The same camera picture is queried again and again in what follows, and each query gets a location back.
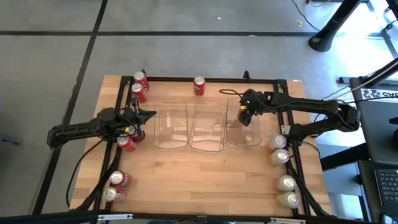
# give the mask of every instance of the clear plastic bin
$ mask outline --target clear plastic bin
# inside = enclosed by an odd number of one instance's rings
[[[226,116],[226,140],[229,147],[250,147],[261,144],[259,116],[253,116],[249,126],[238,120],[240,98],[229,98]]]
[[[187,102],[164,100],[155,104],[154,146],[161,150],[184,150],[188,144]]]
[[[189,145],[198,152],[220,152],[224,148],[226,105],[197,103]]]

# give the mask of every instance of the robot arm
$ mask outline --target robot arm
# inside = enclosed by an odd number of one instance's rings
[[[338,103],[336,100],[311,100],[294,98],[284,93],[257,92],[246,90],[240,100],[241,111],[238,119],[248,126],[253,115],[263,113],[286,112],[289,110],[325,114],[326,119],[310,124],[293,124],[282,126],[282,134],[301,143],[308,135],[321,134],[326,131],[356,131],[359,128],[361,112],[350,105]]]
[[[114,108],[101,110],[96,118],[87,123],[58,125],[53,127],[47,136],[47,144],[57,147],[70,140],[100,137],[105,141],[115,141],[119,135],[125,134],[125,128],[134,126],[139,136],[145,135],[141,125],[145,124],[156,111],[144,111],[138,108],[136,99],[132,98],[133,108],[123,109],[123,113]]]

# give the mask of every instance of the wooden table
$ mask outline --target wooden table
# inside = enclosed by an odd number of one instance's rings
[[[103,108],[114,107],[121,76],[107,75],[99,93],[95,115]],[[305,97],[300,80],[289,80],[289,94]],[[272,85],[249,83],[207,83],[204,96],[193,94],[193,85],[182,82],[150,82],[149,101],[141,104],[144,110],[154,110],[155,102],[179,99],[187,102],[188,123],[192,120],[195,104],[204,101],[226,102],[230,95],[218,93],[220,88],[244,92],[248,88],[274,91]],[[310,122],[308,113],[294,111],[294,121]],[[114,212],[207,214],[243,216],[291,217],[292,210],[276,204],[277,192],[272,180],[286,173],[285,166],[272,167],[265,143],[279,134],[277,116],[271,113],[260,116],[262,143],[248,148],[225,145],[217,154],[195,152],[187,146],[184,151],[161,151],[154,147],[154,124],[151,118],[146,126],[146,139],[134,152],[122,152],[119,169],[133,176],[128,187],[127,200],[114,203]],[[86,150],[99,139],[87,140]],[[306,141],[315,144],[311,138]],[[81,163],[71,208],[81,204],[93,190],[100,176],[106,143],[102,142]],[[300,147],[305,181],[309,191],[327,212],[330,202],[323,179],[318,152],[304,144]]]

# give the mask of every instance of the keyboard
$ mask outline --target keyboard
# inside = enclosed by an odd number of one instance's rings
[[[398,204],[398,170],[377,170],[376,178],[381,201],[395,202]]]

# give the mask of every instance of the concrete floor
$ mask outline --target concrete floor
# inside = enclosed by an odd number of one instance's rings
[[[318,28],[339,6],[313,8],[296,1]],[[0,30],[91,31],[100,5],[100,0],[3,0]],[[314,32],[290,0],[113,0],[100,30]],[[132,75],[142,68],[156,76],[228,78],[249,70],[253,78],[301,79],[307,97],[322,98],[344,86],[336,84],[338,77],[367,75],[392,60],[382,38],[363,36],[379,30],[362,4],[341,28],[348,36],[336,38],[325,53],[313,51],[308,37],[98,37],[72,123],[92,118],[103,75]],[[0,216],[29,213],[49,154],[47,131],[61,121],[88,39],[0,36],[0,132],[23,141],[0,144]],[[317,141],[354,146],[364,139],[360,131],[334,131]],[[67,183],[84,145],[63,147],[44,212],[67,210]]]

